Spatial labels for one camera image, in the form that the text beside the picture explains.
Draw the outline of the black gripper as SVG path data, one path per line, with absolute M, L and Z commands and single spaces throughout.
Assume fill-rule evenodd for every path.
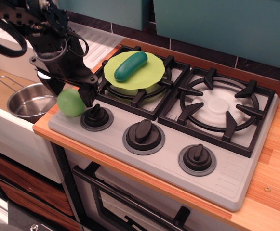
M 51 93 L 59 95 L 65 84 L 76 86 L 85 106 L 93 106 L 99 91 L 97 76 L 84 64 L 82 57 L 70 51 L 55 57 L 42 57 L 35 53 L 29 62 L 35 66 L 38 79 Z

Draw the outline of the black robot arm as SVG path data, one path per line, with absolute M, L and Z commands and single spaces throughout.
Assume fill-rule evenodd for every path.
M 51 0 L 0 0 L 0 28 L 20 46 L 13 50 L 0 44 L 0 54 L 21 57 L 31 45 L 30 63 L 41 83 L 55 95 L 65 84 L 76 86 L 85 106 L 92 107 L 101 88 L 97 76 L 84 64 L 89 46 L 81 46 L 83 38 L 68 22 L 66 10 Z

